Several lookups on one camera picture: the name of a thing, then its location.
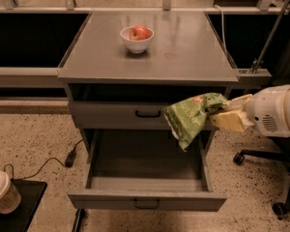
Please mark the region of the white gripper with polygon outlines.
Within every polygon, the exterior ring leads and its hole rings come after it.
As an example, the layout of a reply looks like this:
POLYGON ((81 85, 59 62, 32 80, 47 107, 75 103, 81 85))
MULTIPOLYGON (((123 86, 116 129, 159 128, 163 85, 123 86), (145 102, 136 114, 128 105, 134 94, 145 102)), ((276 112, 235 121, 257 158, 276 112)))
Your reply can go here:
POLYGON ((244 132, 254 127, 267 137, 290 137, 290 85, 246 94, 229 102, 228 110, 209 117, 220 129, 244 132))

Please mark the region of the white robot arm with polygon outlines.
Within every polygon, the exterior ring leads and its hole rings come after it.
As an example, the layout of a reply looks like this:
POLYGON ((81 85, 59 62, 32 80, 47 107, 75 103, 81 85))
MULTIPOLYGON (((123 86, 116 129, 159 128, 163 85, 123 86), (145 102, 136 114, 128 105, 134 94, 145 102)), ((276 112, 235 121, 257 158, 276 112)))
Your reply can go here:
POLYGON ((267 137, 290 137, 290 85, 263 89, 229 102, 229 106, 210 116, 220 129, 244 132, 255 129, 267 137))

